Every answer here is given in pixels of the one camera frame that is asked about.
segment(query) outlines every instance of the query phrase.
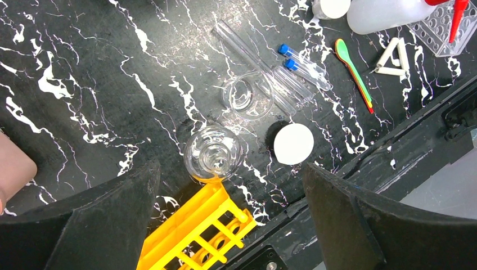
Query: green spoon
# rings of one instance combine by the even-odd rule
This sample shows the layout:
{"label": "green spoon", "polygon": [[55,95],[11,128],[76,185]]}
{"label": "green spoon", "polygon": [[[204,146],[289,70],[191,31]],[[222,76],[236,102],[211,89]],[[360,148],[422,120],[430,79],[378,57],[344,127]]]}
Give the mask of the green spoon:
{"label": "green spoon", "polygon": [[354,81],[358,85],[359,91],[361,92],[361,95],[364,98],[364,101],[366,102],[366,106],[368,107],[368,110],[370,113],[374,113],[372,109],[372,99],[370,96],[370,93],[368,92],[368,89],[366,88],[366,85],[364,84],[363,80],[361,79],[361,76],[358,73],[358,70],[356,70],[356,67],[354,66],[353,62],[351,61],[351,58],[349,57],[349,52],[348,48],[346,46],[346,43],[342,39],[338,39],[335,43],[335,51],[336,54],[338,55],[338,58],[346,64],[346,66],[349,69],[349,72],[351,72],[351,75],[354,78]]}

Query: white bottle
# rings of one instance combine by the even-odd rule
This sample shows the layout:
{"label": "white bottle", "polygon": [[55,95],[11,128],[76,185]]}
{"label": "white bottle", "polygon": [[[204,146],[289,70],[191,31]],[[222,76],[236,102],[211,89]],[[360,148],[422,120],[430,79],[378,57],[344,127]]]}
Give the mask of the white bottle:
{"label": "white bottle", "polygon": [[353,0],[348,11],[348,24],[354,32],[366,35],[423,20],[434,12],[435,5],[443,2],[446,1]]}

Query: blue cap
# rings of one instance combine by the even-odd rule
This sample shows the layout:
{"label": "blue cap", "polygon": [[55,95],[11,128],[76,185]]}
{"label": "blue cap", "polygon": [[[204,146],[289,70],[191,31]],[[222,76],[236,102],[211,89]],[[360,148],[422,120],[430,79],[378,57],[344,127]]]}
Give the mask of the blue cap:
{"label": "blue cap", "polygon": [[278,48],[278,52],[284,56],[291,56],[290,47],[288,47],[288,45],[286,44],[280,45],[280,47]]}
{"label": "blue cap", "polygon": [[293,59],[288,59],[285,61],[285,67],[287,69],[291,69],[291,70],[297,70],[298,69],[298,65],[296,64],[295,61],[293,61]]}

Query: white lid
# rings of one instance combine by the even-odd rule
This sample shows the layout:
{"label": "white lid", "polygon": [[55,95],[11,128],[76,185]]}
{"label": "white lid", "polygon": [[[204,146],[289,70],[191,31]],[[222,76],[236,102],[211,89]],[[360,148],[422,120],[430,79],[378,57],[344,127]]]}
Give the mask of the white lid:
{"label": "white lid", "polygon": [[314,0],[313,14],[318,15],[317,17],[325,15],[328,19],[338,19],[348,12],[350,5],[351,0]]}
{"label": "white lid", "polygon": [[299,164],[312,153],[312,132],[302,124],[290,124],[282,128],[273,143],[278,162],[285,165]]}

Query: yellow plastic rack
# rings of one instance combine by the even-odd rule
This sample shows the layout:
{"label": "yellow plastic rack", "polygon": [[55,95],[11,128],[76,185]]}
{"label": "yellow plastic rack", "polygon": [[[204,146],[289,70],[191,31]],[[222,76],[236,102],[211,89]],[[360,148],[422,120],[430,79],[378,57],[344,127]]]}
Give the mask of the yellow plastic rack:
{"label": "yellow plastic rack", "polygon": [[[218,219],[227,211],[235,219],[224,225]],[[207,242],[200,234],[210,226],[219,233]],[[207,270],[217,261],[226,263],[225,253],[233,246],[243,248],[241,239],[255,226],[250,212],[240,210],[221,183],[207,184],[146,238],[137,270],[163,270],[174,258],[184,262],[180,270]],[[183,251],[192,242],[202,248],[191,258]]]}

